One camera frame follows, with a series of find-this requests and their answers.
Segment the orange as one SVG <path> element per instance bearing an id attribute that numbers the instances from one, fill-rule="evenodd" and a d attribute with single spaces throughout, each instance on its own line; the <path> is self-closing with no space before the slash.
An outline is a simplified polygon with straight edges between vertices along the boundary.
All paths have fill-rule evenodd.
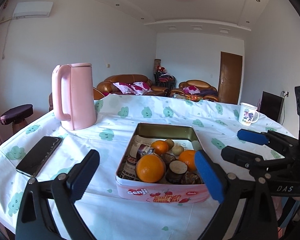
<path id="1" fill-rule="evenodd" d="M 197 170 L 195 163 L 194 163 L 195 153 L 196 153 L 195 150 L 185 150 L 178 157 L 179 161 L 181 161 L 187 165 L 187 169 L 190 172 L 194 172 Z"/>
<path id="2" fill-rule="evenodd" d="M 156 183 L 162 179 L 166 165 L 156 154 L 143 156 L 136 164 L 136 175 L 146 183 Z"/>
<path id="3" fill-rule="evenodd" d="M 169 151 L 169 144 L 163 140 L 157 140 L 151 143 L 151 148 L 157 155 L 166 154 Z"/>

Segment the dark wrinkled fruit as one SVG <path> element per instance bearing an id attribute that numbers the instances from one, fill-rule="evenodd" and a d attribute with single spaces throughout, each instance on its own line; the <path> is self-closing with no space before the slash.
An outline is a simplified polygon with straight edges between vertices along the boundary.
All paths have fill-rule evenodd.
<path id="1" fill-rule="evenodd" d="M 184 185 L 197 185 L 201 183 L 200 176 L 194 172 L 186 172 L 182 179 L 182 184 Z"/>

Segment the black television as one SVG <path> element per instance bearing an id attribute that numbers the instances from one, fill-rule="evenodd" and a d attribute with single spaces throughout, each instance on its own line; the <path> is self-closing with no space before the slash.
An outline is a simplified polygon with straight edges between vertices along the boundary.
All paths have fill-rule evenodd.
<path id="1" fill-rule="evenodd" d="M 275 122 L 281 118 L 284 99 L 281 96 L 263 91 L 259 112 Z"/>

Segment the small brown fruit in tin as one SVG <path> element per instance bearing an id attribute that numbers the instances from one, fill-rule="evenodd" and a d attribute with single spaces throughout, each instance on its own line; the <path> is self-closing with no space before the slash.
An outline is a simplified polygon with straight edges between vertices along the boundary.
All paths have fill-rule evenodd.
<path id="1" fill-rule="evenodd" d="M 184 152 L 184 148 L 181 145 L 174 145 L 171 151 L 175 156 L 179 156 Z"/>

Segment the dark purple passion fruit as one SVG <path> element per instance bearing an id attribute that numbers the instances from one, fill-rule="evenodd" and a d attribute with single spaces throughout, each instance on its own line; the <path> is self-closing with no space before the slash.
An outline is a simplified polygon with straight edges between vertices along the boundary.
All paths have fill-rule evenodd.
<path id="1" fill-rule="evenodd" d="M 176 157 L 174 155 L 168 153 L 162 154 L 160 157 L 166 164 L 166 166 L 169 166 L 171 162 L 176 160 Z"/>

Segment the small brown fruit on table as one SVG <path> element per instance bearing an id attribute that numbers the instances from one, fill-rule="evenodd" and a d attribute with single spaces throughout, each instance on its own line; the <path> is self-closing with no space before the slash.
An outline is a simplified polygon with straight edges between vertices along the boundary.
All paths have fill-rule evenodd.
<path id="1" fill-rule="evenodd" d="M 174 146 L 174 141 L 172 139 L 166 139 L 165 142 L 168 144 L 169 149 Z"/>

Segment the coffee table with items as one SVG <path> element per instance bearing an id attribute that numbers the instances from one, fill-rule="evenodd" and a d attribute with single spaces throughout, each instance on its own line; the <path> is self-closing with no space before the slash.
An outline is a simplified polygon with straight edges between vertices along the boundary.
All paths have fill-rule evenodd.
<path id="1" fill-rule="evenodd" d="M 200 100 L 202 100 L 202 98 L 195 96 L 195 95 L 183 95 L 183 94 L 174 94 L 172 96 L 172 98 L 175 99 L 183 99 L 183 100 L 188 100 L 188 101 L 192 101 L 192 102 L 200 102 Z"/>

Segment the brown leather back sofa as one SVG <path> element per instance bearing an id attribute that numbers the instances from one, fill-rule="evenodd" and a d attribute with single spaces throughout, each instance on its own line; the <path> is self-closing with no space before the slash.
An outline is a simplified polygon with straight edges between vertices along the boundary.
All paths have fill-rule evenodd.
<path id="1" fill-rule="evenodd" d="M 219 101 L 217 89 L 201 80 L 188 80 L 179 83 L 178 88 L 171 90 L 170 97 L 193 102 L 199 102 L 200 100 Z"/>

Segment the brown wooden door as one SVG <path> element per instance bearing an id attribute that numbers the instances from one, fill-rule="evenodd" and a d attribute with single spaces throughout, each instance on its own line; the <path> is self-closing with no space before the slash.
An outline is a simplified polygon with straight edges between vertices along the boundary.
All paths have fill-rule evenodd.
<path id="1" fill-rule="evenodd" d="M 243 56 L 221 51 L 218 98 L 220 102 L 237 104 L 241 89 Z"/>

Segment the printed paper in tin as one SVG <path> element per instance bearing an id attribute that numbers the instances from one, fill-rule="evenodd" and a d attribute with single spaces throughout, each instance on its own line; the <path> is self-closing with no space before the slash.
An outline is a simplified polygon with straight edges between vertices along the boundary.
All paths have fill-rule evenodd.
<path id="1" fill-rule="evenodd" d="M 117 176 L 124 180 L 157 183 L 166 176 L 170 163 L 184 151 L 194 150 L 187 139 L 146 138 L 136 135 L 129 143 Z"/>

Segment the pink floral cushion back sofa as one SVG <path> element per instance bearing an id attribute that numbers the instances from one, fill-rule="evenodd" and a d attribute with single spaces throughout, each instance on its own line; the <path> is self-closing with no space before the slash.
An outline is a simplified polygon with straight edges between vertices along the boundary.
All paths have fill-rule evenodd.
<path id="1" fill-rule="evenodd" d="M 200 93 L 200 89 L 197 88 L 196 86 L 187 86 L 183 88 L 183 91 L 185 94 L 199 94 Z"/>

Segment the stacked dark chairs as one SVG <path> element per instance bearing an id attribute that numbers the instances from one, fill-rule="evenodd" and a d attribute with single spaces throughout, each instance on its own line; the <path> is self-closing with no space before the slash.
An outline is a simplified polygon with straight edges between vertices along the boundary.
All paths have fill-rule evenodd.
<path id="1" fill-rule="evenodd" d="M 161 59 L 154 60 L 154 81 L 156 86 L 166 87 L 172 90 L 176 86 L 176 79 L 173 75 L 169 74 L 165 67 L 161 65 Z"/>

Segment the pink floral cushion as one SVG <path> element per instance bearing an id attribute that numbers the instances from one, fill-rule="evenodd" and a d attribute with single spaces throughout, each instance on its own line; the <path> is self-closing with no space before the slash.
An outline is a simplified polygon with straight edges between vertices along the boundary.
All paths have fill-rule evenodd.
<path id="1" fill-rule="evenodd" d="M 113 85 L 120 90 L 122 94 L 133 94 L 135 95 L 134 89 L 128 83 L 116 82 Z"/>
<path id="2" fill-rule="evenodd" d="M 134 82 L 130 84 L 131 87 L 134 89 L 136 95 L 145 95 L 149 92 L 152 92 L 150 86 L 148 83 L 140 81 L 140 82 Z"/>

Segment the brown leather long sofa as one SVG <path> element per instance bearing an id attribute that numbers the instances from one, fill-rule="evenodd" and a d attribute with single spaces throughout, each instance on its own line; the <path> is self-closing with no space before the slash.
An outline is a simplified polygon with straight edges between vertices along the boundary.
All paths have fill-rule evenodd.
<path id="1" fill-rule="evenodd" d="M 106 78 L 97 85 L 97 90 L 104 95 L 153 95 L 168 96 L 168 88 L 155 86 L 152 81 L 141 74 L 121 74 Z"/>

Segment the pink floral cushion left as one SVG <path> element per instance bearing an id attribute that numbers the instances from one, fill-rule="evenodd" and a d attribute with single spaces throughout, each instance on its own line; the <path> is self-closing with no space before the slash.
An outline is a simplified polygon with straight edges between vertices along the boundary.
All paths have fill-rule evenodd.
<path id="1" fill-rule="evenodd" d="M 113 85 L 120 90 L 122 94 L 133 94 L 135 95 L 134 89 L 128 83 L 116 82 Z"/>

